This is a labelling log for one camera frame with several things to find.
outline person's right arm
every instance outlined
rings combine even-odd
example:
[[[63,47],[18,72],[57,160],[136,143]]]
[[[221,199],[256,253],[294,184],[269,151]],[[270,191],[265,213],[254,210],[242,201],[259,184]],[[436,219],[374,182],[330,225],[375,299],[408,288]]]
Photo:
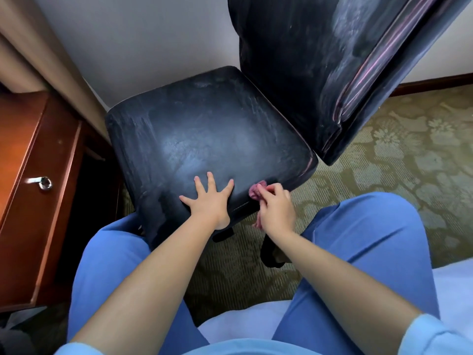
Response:
[[[296,214],[287,190],[259,187],[264,231],[293,262],[332,315],[366,355],[395,355],[422,313],[368,274],[294,232]]]

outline chair seat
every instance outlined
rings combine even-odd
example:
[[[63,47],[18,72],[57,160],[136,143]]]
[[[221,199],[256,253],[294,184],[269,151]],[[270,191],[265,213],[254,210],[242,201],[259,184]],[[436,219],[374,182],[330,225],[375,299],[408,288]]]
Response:
[[[317,157],[289,122],[235,67],[223,67],[122,101],[106,116],[126,186],[154,249],[190,216],[179,195],[214,173],[228,180],[229,227],[256,212],[254,183],[292,190],[310,178]]]

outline drawer handle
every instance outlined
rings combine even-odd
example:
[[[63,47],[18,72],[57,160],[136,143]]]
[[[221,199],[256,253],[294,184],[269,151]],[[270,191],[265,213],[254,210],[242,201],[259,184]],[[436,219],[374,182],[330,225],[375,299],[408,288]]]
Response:
[[[27,183],[38,183],[42,191],[49,191],[52,188],[52,182],[49,177],[28,178]]]

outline drawer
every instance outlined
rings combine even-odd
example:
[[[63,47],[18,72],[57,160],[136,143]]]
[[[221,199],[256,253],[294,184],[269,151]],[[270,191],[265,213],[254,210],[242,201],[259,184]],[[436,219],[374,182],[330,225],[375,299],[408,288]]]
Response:
[[[0,229],[0,308],[32,303],[68,178],[79,121],[49,97]],[[49,177],[50,190],[27,179]]]

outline person's left arm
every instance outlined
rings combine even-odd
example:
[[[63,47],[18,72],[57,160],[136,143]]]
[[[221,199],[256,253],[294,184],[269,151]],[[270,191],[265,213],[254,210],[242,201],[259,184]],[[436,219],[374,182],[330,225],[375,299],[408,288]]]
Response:
[[[182,301],[197,261],[215,229],[230,218],[233,180],[217,192],[211,172],[208,192],[195,177],[198,198],[180,196],[191,217],[160,244],[110,295],[72,342],[107,355],[156,355]]]

